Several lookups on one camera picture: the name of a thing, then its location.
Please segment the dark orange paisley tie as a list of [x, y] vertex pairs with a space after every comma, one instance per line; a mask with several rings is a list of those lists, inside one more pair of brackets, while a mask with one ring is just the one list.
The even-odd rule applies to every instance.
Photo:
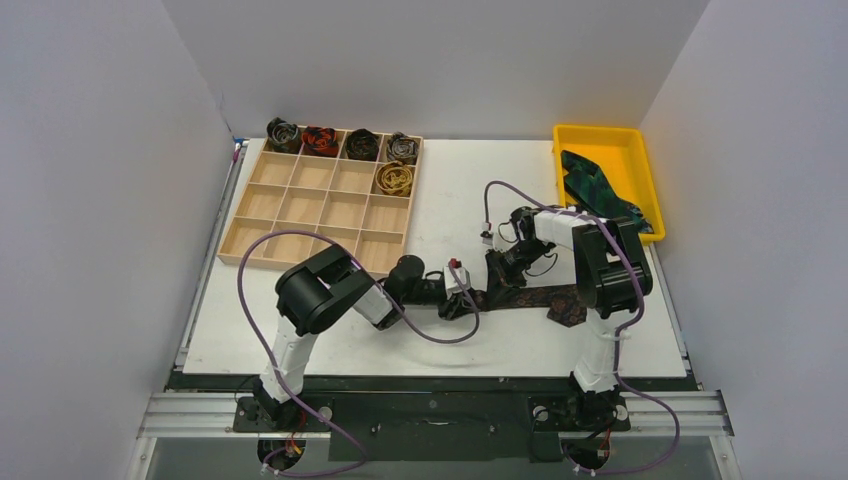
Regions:
[[[475, 290], [473, 294], [484, 294]], [[520, 294], [521, 307], [517, 309], [544, 308], [546, 317], [562, 326], [575, 327], [587, 320], [587, 308], [578, 296], [575, 285], [525, 287]]]

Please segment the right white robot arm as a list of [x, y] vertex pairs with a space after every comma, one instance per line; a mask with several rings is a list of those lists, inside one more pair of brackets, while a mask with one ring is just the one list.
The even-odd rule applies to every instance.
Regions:
[[487, 304], [526, 296], [526, 270], [556, 247], [571, 249], [576, 289], [571, 303], [585, 309], [586, 331], [564, 413], [578, 429], [608, 426], [620, 418], [624, 331], [642, 317], [653, 287], [638, 229], [627, 218], [597, 220], [568, 209], [521, 207], [511, 220], [515, 241], [493, 239], [485, 254]]

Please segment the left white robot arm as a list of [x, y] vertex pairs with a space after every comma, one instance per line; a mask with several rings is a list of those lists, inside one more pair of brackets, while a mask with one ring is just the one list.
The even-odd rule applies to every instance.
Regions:
[[278, 327], [266, 370], [252, 387], [259, 416], [272, 429], [297, 420], [295, 395], [319, 334], [353, 310], [383, 331], [402, 319], [406, 305], [435, 306], [449, 319], [478, 314], [470, 276], [460, 261], [424, 272], [414, 255], [401, 257], [388, 276], [376, 279], [340, 246], [330, 246], [284, 273], [275, 284]]

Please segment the green striped tie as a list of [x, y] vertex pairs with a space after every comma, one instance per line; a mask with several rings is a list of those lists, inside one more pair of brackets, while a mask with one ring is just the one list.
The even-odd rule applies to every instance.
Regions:
[[602, 168], [577, 153], [562, 150], [564, 191], [588, 213], [601, 218], [627, 217], [640, 233], [652, 234], [652, 224], [634, 203], [619, 197]]

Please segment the wooden compartment tray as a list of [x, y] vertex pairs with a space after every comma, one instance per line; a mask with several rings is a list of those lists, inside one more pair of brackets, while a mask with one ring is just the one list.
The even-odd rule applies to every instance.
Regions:
[[375, 185], [375, 172], [390, 163], [387, 140], [380, 140], [376, 161], [349, 159], [344, 150], [348, 129], [338, 129], [336, 157], [273, 152], [266, 138], [254, 139], [241, 161], [238, 184], [217, 247], [217, 257], [236, 266], [283, 271], [335, 241], [375, 277], [382, 277], [405, 252], [423, 160], [419, 143], [409, 197], [387, 196]]

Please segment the grey brown rolled tie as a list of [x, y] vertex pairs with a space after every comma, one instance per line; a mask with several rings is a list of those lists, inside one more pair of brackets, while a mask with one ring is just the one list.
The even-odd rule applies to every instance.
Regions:
[[415, 165], [419, 156], [419, 143], [411, 136], [395, 132], [389, 136], [386, 157], [389, 162]]

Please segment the black gold rolled tie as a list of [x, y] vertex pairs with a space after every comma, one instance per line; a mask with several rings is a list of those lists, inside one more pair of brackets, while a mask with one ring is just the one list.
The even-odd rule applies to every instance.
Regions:
[[349, 159], [376, 161], [379, 154], [379, 146], [379, 137], [373, 132], [361, 128], [352, 131], [347, 136], [344, 150]]

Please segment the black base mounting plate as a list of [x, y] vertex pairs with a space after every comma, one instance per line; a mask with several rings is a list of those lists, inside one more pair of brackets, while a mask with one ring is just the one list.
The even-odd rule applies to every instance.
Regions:
[[171, 438], [256, 441], [257, 456], [277, 470], [294, 466], [319, 441], [342, 464], [376, 461], [566, 459], [601, 464], [611, 439], [656, 431], [673, 437], [692, 427], [683, 396], [695, 380], [633, 378], [618, 399], [619, 420], [578, 429], [567, 417], [575, 393], [566, 378], [312, 377], [288, 427], [270, 425], [253, 397], [254, 377], [180, 379], [154, 397], [142, 430]]

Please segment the yellow plastic bin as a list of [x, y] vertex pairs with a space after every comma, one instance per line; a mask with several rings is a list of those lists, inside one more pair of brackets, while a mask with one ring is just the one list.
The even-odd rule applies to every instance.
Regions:
[[558, 124], [552, 135], [560, 203], [580, 205], [598, 217], [634, 220], [644, 245], [666, 237], [640, 130]]

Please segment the red black rolled tie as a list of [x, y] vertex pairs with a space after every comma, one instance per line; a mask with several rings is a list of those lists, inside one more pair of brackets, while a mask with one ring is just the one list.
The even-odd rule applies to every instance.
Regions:
[[318, 157], [336, 157], [339, 151], [337, 131], [329, 127], [307, 126], [301, 135], [303, 151]]

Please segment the dark grey rolled tie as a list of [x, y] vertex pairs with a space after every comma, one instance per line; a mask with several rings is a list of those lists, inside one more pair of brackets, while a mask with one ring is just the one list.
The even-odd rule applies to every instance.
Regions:
[[297, 154], [302, 145], [301, 129], [279, 117], [266, 126], [269, 148], [276, 153]]

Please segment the aluminium frame rail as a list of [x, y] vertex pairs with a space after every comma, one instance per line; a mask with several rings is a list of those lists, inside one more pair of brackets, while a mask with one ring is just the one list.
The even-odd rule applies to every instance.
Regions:
[[611, 433], [566, 425], [541, 395], [501, 392], [325, 392], [310, 404], [340, 426], [298, 415], [275, 430], [245, 396], [162, 393], [145, 412], [131, 479], [275, 479], [344, 468], [348, 479], [387, 477], [573, 479], [569, 446], [602, 461], [599, 478], [737, 479], [730, 422], [716, 392], [626, 395]]

